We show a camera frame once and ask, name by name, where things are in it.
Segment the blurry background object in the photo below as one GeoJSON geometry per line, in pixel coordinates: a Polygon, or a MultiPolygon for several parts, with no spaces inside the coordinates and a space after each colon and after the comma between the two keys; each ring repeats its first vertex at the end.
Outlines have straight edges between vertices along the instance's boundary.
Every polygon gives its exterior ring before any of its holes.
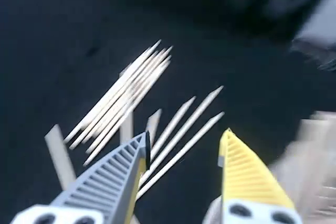
{"type": "MultiPolygon", "coordinates": [[[[295,204],[303,223],[336,222],[336,113],[316,112],[302,120],[297,139],[270,165],[295,204]]],[[[219,224],[220,197],[210,205],[203,224],[219,224]]]]}
{"type": "Polygon", "coordinates": [[[292,42],[299,51],[316,62],[319,69],[336,69],[336,0],[321,0],[292,42]]]}

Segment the wooden skewer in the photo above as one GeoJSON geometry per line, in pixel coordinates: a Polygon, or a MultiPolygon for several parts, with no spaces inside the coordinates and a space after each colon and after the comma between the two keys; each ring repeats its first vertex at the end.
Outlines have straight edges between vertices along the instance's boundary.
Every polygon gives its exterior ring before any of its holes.
{"type": "Polygon", "coordinates": [[[156,129],[158,128],[157,126],[159,124],[161,112],[162,112],[161,109],[157,110],[154,114],[152,114],[148,118],[148,121],[147,121],[146,131],[149,132],[151,147],[153,147],[156,129]]]}
{"type": "Polygon", "coordinates": [[[101,125],[106,125],[105,121],[111,121],[119,109],[123,106],[123,104],[126,103],[127,99],[125,97],[125,92],[127,93],[127,89],[134,86],[133,82],[138,82],[148,77],[152,68],[156,67],[160,63],[159,60],[165,57],[166,53],[167,51],[163,50],[162,53],[158,55],[158,57],[155,57],[156,53],[150,56],[147,61],[145,61],[145,64],[139,67],[134,75],[127,80],[124,86],[114,95],[114,97],[105,105],[105,107],[100,110],[93,121],[91,121],[91,123],[73,142],[70,148],[74,149],[80,142],[83,141],[83,143],[86,143],[93,135],[97,136],[101,130],[103,130],[101,125]]]}
{"type": "Polygon", "coordinates": [[[121,116],[122,113],[125,112],[126,110],[126,107],[125,107],[126,103],[122,101],[122,99],[126,100],[126,98],[128,98],[127,93],[123,94],[121,96],[121,99],[118,100],[108,111],[106,116],[109,116],[109,114],[112,114],[108,120],[107,119],[105,120],[105,117],[104,117],[103,120],[100,120],[94,127],[92,127],[92,125],[94,124],[90,124],[89,125],[90,127],[86,127],[85,130],[78,136],[78,138],[70,145],[69,148],[72,150],[76,148],[80,142],[86,143],[92,137],[95,130],[97,130],[101,126],[106,126],[111,120],[113,120],[113,118],[116,115],[119,114],[121,116]]]}
{"type": "MultiPolygon", "coordinates": [[[[156,72],[154,72],[152,74],[153,78],[155,79],[157,74],[156,72]]],[[[137,101],[138,103],[140,103],[141,100],[139,100],[139,97],[143,94],[143,89],[146,88],[146,86],[148,86],[148,83],[151,82],[151,80],[153,78],[149,78],[146,79],[146,82],[143,83],[142,88],[139,88],[136,93],[132,96],[131,101],[137,101]]],[[[96,148],[98,146],[98,144],[102,141],[102,139],[108,134],[109,131],[111,131],[111,129],[113,128],[113,126],[117,123],[117,121],[123,116],[123,113],[125,111],[123,111],[122,113],[118,113],[118,116],[114,117],[113,120],[111,122],[109,122],[103,129],[103,131],[100,133],[100,135],[98,135],[98,137],[95,139],[95,141],[90,145],[90,147],[87,149],[87,153],[91,153],[93,151],[94,148],[96,148]]]]}
{"type": "Polygon", "coordinates": [[[211,118],[207,123],[185,144],[185,146],[171,159],[169,162],[157,173],[154,175],[152,179],[148,181],[137,193],[136,200],[141,198],[147,192],[171,167],[173,167],[174,164],[176,164],[177,161],[181,157],[183,157],[184,154],[186,154],[197,142],[200,140],[200,138],[209,130],[215,123],[219,121],[219,119],[222,118],[224,115],[224,112],[221,112],[220,114],[214,116],[211,118]]]}
{"type": "MultiPolygon", "coordinates": [[[[111,100],[111,98],[114,96],[115,92],[117,92],[119,89],[121,89],[124,86],[124,83],[126,81],[128,81],[128,79],[130,79],[134,73],[136,72],[136,70],[141,67],[141,65],[147,60],[147,58],[153,54],[155,48],[157,47],[157,45],[155,44],[153,47],[151,47],[145,54],[142,54],[141,56],[139,56],[132,64],[130,67],[128,67],[124,73],[123,76],[119,79],[123,80],[120,81],[119,85],[116,86],[116,89],[114,92],[110,92],[108,93],[107,96],[105,96],[104,99],[102,99],[102,101],[99,101],[98,103],[101,103],[98,105],[99,108],[104,108],[106,106],[106,103],[108,103],[109,100],[111,100]]],[[[99,112],[99,110],[97,109],[97,111],[94,113],[92,113],[92,117],[88,118],[88,123],[90,123],[91,120],[93,120],[93,118],[95,117],[95,115],[99,112]]]]}
{"type": "Polygon", "coordinates": [[[168,145],[163,149],[163,151],[158,155],[158,157],[151,164],[150,169],[145,172],[139,180],[139,187],[145,183],[145,181],[150,177],[150,175],[155,171],[155,169],[161,164],[168,153],[174,148],[174,146],[179,142],[183,135],[189,130],[189,128],[194,124],[194,122],[199,118],[199,116],[204,112],[204,110],[210,105],[210,103],[216,98],[219,92],[222,90],[223,86],[212,91],[204,101],[198,106],[190,118],[185,122],[182,128],[176,133],[173,139],[168,143],[168,145]]]}
{"type": "Polygon", "coordinates": [[[161,74],[164,72],[164,70],[168,67],[169,61],[166,62],[162,67],[156,69],[155,73],[156,76],[150,80],[148,83],[148,86],[145,87],[142,94],[137,97],[137,99],[134,101],[134,103],[129,107],[129,109],[126,111],[124,116],[118,121],[118,123],[113,127],[114,129],[111,129],[111,131],[105,136],[105,138],[101,141],[101,143],[97,146],[97,148],[91,153],[91,155],[88,157],[88,159],[84,162],[84,166],[88,165],[98,154],[99,152],[105,147],[105,145],[108,143],[108,141],[111,139],[111,137],[114,135],[115,131],[118,129],[120,124],[125,120],[127,117],[127,114],[130,111],[133,111],[134,108],[140,103],[142,98],[147,94],[147,92],[152,88],[156,80],[161,76],[161,74]]]}
{"type": "MultiPolygon", "coordinates": [[[[163,62],[167,62],[170,60],[171,56],[168,56],[164,61],[162,61],[166,55],[167,51],[164,51],[162,54],[159,54],[156,59],[154,59],[149,65],[148,68],[144,69],[143,72],[134,80],[133,90],[136,94],[139,94],[138,91],[140,87],[143,86],[144,82],[153,74],[155,69],[158,68],[159,64],[163,64],[163,62]]],[[[98,136],[104,128],[100,127],[98,130],[94,132],[94,136],[98,136]]]]}
{"type": "Polygon", "coordinates": [[[81,142],[83,140],[83,143],[86,143],[88,139],[90,139],[93,135],[95,135],[96,130],[100,128],[100,126],[106,121],[111,121],[112,118],[117,114],[119,109],[126,104],[127,97],[125,97],[125,94],[127,92],[130,92],[131,87],[134,85],[132,82],[134,81],[134,78],[141,73],[143,68],[151,62],[154,57],[156,56],[155,52],[153,55],[151,55],[145,63],[135,72],[135,74],[124,84],[124,86],[115,94],[115,96],[106,104],[104,108],[96,115],[94,120],[86,127],[86,129],[82,132],[82,134],[76,139],[76,142],[81,142]]]}
{"type": "Polygon", "coordinates": [[[192,97],[187,102],[183,103],[182,106],[179,108],[177,113],[173,116],[167,127],[163,130],[162,134],[160,135],[158,141],[154,144],[151,150],[151,160],[153,160],[156,155],[158,154],[159,150],[161,149],[162,145],[165,143],[169,135],[173,132],[178,122],[184,116],[184,114],[189,109],[190,105],[195,101],[196,97],[192,97]]]}
{"type": "Polygon", "coordinates": [[[123,78],[119,78],[118,81],[105,93],[105,95],[96,103],[96,105],[89,111],[89,113],[75,126],[75,128],[67,135],[65,138],[65,142],[69,142],[76,134],[79,132],[79,130],[88,123],[88,121],[91,120],[91,118],[97,114],[97,110],[100,110],[100,107],[102,103],[105,103],[105,101],[109,98],[111,94],[116,92],[116,89],[118,89],[119,86],[122,86],[122,84],[126,81],[129,74],[132,72],[135,63],[141,64],[142,60],[145,60],[147,56],[149,56],[155,48],[159,45],[161,41],[159,40],[154,46],[148,48],[145,52],[143,52],[135,61],[134,63],[125,71],[125,74],[123,75],[123,78]]]}

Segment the wooden stick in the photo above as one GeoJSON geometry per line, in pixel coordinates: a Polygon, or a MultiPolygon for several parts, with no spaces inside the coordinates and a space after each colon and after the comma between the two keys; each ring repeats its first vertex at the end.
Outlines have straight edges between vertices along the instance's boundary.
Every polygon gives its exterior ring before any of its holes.
{"type": "Polygon", "coordinates": [[[135,74],[124,84],[124,86],[115,94],[115,96],[106,104],[106,106],[97,114],[95,119],[87,126],[87,128],[82,132],[82,134],[78,137],[77,141],[81,141],[85,135],[87,135],[83,139],[83,143],[85,143],[88,139],[90,139],[93,135],[95,135],[96,131],[100,129],[101,125],[108,120],[111,121],[112,118],[117,114],[119,109],[123,107],[127,102],[127,92],[132,93],[131,88],[134,88],[132,82],[134,78],[141,73],[143,68],[151,62],[156,56],[155,52],[151,55],[145,63],[140,66],[140,68],[135,72],[135,74]]]}
{"type": "MultiPolygon", "coordinates": [[[[153,79],[156,78],[157,73],[154,72],[153,73],[153,79]]],[[[143,83],[142,88],[138,89],[136,91],[136,93],[133,95],[132,100],[137,101],[138,103],[140,103],[141,100],[139,100],[139,96],[141,96],[141,94],[143,94],[143,89],[146,88],[146,86],[148,86],[148,83],[150,83],[152,80],[152,78],[147,79],[145,83],[143,83]]],[[[98,146],[98,144],[103,140],[103,138],[109,133],[109,131],[111,131],[111,129],[113,128],[113,126],[117,123],[117,121],[123,116],[123,114],[126,113],[126,110],[123,111],[122,113],[118,113],[118,116],[116,116],[115,118],[113,118],[113,120],[111,122],[109,122],[103,129],[103,131],[100,133],[100,135],[98,135],[98,137],[95,139],[95,141],[90,145],[90,147],[87,149],[87,153],[91,153],[93,151],[94,148],[96,148],[98,146]]]]}
{"type": "Polygon", "coordinates": [[[224,112],[214,116],[185,144],[185,146],[171,159],[169,162],[157,173],[152,179],[148,181],[137,193],[136,200],[141,198],[177,161],[183,157],[197,142],[200,138],[209,130],[215,123],[222,118],[224,112]]]}
{"type": "MultiPolygon", "coordinates": [[[[159,45],[161,41],[159,40],[154,46],[148,48],[146,51],[144,51],[134,62],[133,62],[133,67],[137,66],[137,64],[141,64],[141,62],[143,60],[145,60],[147,58],[147,56],[149,56],[154,50],[155,48],[159,45]]],[[[120,78],[116,81],[116,83],[105,93],[105,95],[96,103],[96,105],[88,112],[88,114],[76,125],[76,127],[67,135],[67,137],[65,138],[65,142],[69,142],[76,134],[77,132],[79,132],[79,130],[85,125],[87,124],[88,121],[90,121],[92,119],[92,117],[94,115],[97,114],[97,110],[99,110],[99,108],[101,107],[102,103],[104,103],[113,93],[116,92],[116,89],[118,89],[118,87],[120,85],[122,85],[128,75],[132,72],[133,68],[129,67],[128,69],[128,74],[123,75],[123,78],[120,78]]]]}
{"type": "Polygon", "coordinates": [[[69,185],[76,180],[76,174],[58,124],[52,127],[45,136],[45,140],[62,190],[67,190],[69,185]]]}
{"type": "Polygon", "coordinates": [[[190,118],[185,122],[182,128],[176,133],[173,139],[168,143],[168,145],[163,149],[163,151],[158,155],[158,157],[151,164],[150,169],[145,172],[140,180],[139,186],[142,186],[143,183],[150,177],[150,175],[155,171],[155,169],[161,164],[164,158],[168,153],[174,148],[174,146],[179,142],[183,135],[189,130],[189,128],[194,124],[194,122],[199,118],[199,116],[204,112],[204,110],[210,105],[210,103],[216,98],[219,92],[222,90],[223,86],[220,86],[218,89],[212,91],[204,101],[198,106],[195,112],[190,116],[190,118]]]}
{"type": "Polygon", "coordinates": [[[152,88],[156,80],[161,76],[161,74],[164,72],[164,70],[168,67],[169,61],[163,65],[161,68],[156,69],[157,76],[150,80],[150,83],[147,87],[143,90],[143,93],[139,95],[139,97],[134,101],[134,103],[131,105],[131,107],[126,111],[125,115],[119,120],[119,122],[113,127],[114,129],[111,129],[111,131],[105,136],[105,138],[101,141],[101,143],[97,146],[97,148],[91,153],[91,155],[88,157],[88,159],[84,162],[84,166],[88,165],[98,154],[99,152],[105,147],[105,145],[108,143],[108,141],[111,139],[111,137],[114,135],[115,131],[117,130],[120,124],[125,120],[125,117],[127,116],[127,113],[129,111],[134,110],[136,106],[140,103],[142,98],[148,93],[148,91],[152,88]]]}
{"type": "Polygon", "coordinates": [[[157,110],[154,114],[152,114],[148,118],[148,121],[147,121],[146,131],[149,132],[151,147],[153,147],[153,143],[154,143],[154,139],[156,135],[156,129],[158,128],[157,126],[159,124],[161,112],[162,112],[161,109],[157,110]]]}
{"type": "MultiPolygon", "coordinates": [[[[133,76],[128,79],[128,81],[124,84],[124,86],[115,94],[115,96],[105,105],[104,108],[101,109],[101,111],[96,115],[96,117],[91,121],[91,123],[84,129],[84,131],[77,137],[77,139],[73,142],[73,144],[70,146],[71,149],[75,148],[80,142],[83,141],[83,143],[86,143],[88,139],[90,139],[93,135],[97,136],[103,128],[101,125],[104,124],[105,121],[109,122],[111,121],[115,115],[118,113],[119,109],[122,108],[123,105],[125,105],[127,99],[125,97],[125,92],[127,92],[127,89],[130,89],[130,87],[133,87],[134,84],[133,81],[139,81],[141,79],[145,79],[148,77],[148,69],[151,70],[152,65],[151,62],[157,61],[154,57],[156,54],[152,55],[148,60],[146,61],[148,63],[148,66],[144,64],[141,66],[133,76]]],[[[162,59],[166,55],[166,51],[163,51],[163,53],[158,56],[159,59],[162,59]]]]}
{"type": "MultiPolygon", "coordinates": [[[[139,75],[134,80],[133,90],[135,94],[133,94],[132,99],[135,99],[139,92],[141,91],[141,87],[144,86],[144,83],[147,82],[147,79],[153,75],[153,72],[158,68],[159,64],[163,65],[165,62],[168,62],[171,56],[168,56],[164,61],[161,61],[165,58],[167,51],[163,52],[161,55],[158,55],[157,59],[154,59],[154,64],[149,65],[149,68],[145,69],[141,75],[139,75]]],[[[103,127],[100,127],[98,130],[94,132],[94,136],[98,136],[104,130],[103,127]]]]}
{"type": "Polygon", "coordinates": [[[187,102],[183,103],[182,106],[179,108],[177,113],[173,116],[167,127],[163,130],[162,134],[160,135],[158,141],[154,144],[152,150],[151,150],[151,160],[153,160],[156,155],[158,154],[159,150],[161,149],[162,145],[165,143],[167,138],[170,136],[170,134],[175,129],[178,122],[181,120],[181,118],[184,116],[184,114],[189,109],[190,105],[195,101],[196,97],[192,97],[187,102]]]}
{"type": "MultiPolygon", "coordinates": [[[[127,95],[126,100],[131,100],[133,95],[133,82],[130,85],[130,88],[126,90],[125,94],[127,95]]],[[[123,144],[133,138],[133,111],[129,113],[125,121],[120,126],[120,144],[123,144]]]]}

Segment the flat wooden stick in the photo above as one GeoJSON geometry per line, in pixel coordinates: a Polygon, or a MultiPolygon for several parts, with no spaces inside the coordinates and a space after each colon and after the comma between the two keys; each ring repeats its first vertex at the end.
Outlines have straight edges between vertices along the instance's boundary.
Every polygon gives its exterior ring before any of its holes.
{"type": "Polygon", "coordinates": [[[45,140],[62,190],[67,190],[69,185],[76,180],[76,174],[58,124],[52,127],[45,136],[45,140]]]}

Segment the toothpick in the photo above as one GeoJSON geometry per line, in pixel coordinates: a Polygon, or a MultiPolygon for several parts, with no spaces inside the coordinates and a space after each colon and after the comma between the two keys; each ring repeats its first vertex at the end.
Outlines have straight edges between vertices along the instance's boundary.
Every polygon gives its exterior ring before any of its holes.
{"type": "Polygon", "coordinates": [[[207,121],[207,123],[185,144],[185,146],[138,191],[136,200],[141,198],[171,167],[173,167],[173,165],[176,164],[176,162],[179,161],[180,158],[182,158],[183,155],[187,153],[223,115],[224,112],[221,112],[207,121]]]}
{"type": "Polygon", "coordinates": [[[145,172],[139,180],[139,187],[150,177],[150,175],[155,171],[155,169],[162,163],[164,158],[168,153],[174,148],[174,146],[179,142],[183,135],[189,130],[189,128],[194,124],[194,122],[199,118],[199,116],[204,112],[204,110],[210,105],[210,103],[216,98],[219,92],[222,90],[223,86],[211,92],[204,101],[198,106],[195,112],[190,116],[182,128],[176,133],[173,139],[168,143],[168,145],[163,149],[163,151],[158,155],[158,157],[151,164],[150,169],[145,172]]]}

